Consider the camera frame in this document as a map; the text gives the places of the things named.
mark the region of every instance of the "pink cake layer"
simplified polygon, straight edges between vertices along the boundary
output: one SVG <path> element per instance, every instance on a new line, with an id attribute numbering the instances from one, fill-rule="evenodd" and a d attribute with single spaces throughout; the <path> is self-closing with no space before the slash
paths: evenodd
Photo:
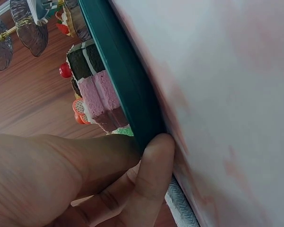
<path id="1" fill-rule="evenodd" d="M 128 125 L 106 70 L 80 79 L 78 87 L 91 118 L 107 132 Z"/>

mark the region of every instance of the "gold stem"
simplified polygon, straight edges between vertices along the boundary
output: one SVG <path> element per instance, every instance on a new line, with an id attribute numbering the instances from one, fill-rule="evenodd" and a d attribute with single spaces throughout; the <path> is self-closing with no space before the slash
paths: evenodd
<path id="1" fill-rule="evenodd" d="M 63 6 L 64 5 L 64 0 L 58 0 L 58 6 Z"/>
<path id="2" fill-rule="evenodd" d="M 9 36 L 10 34 L 14 33 L 16 31 L 16 26 L 12 27 L 11 29 L 7 30 L 6 32 L 4 32 L 2 34 L 2 38 L 5 39 L 7 36 Z"/>

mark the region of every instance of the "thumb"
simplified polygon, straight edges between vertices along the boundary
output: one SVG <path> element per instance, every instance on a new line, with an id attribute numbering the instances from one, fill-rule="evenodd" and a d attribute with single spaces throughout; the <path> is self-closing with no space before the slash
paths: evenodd
<path id="1" fill-rule="evenodd" d="M 134 137 L 107 135 L 92 139 L 38 138 L 64 156 L 81 174 L 79 197 L 99 193 L 140 160 Z"/>

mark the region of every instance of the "cake model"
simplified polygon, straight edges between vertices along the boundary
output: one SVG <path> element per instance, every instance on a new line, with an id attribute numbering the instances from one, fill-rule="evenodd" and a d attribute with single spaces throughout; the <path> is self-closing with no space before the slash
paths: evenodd
<path id="1" fill-rule="evenodd" d="M 60 67 L 60 74 L 71 77 L 77 98 L 73 109 L 79 123 L 96 123 L 109 133 L 128 125 L 93 40 L 70 49 L 66 63 Z"/>

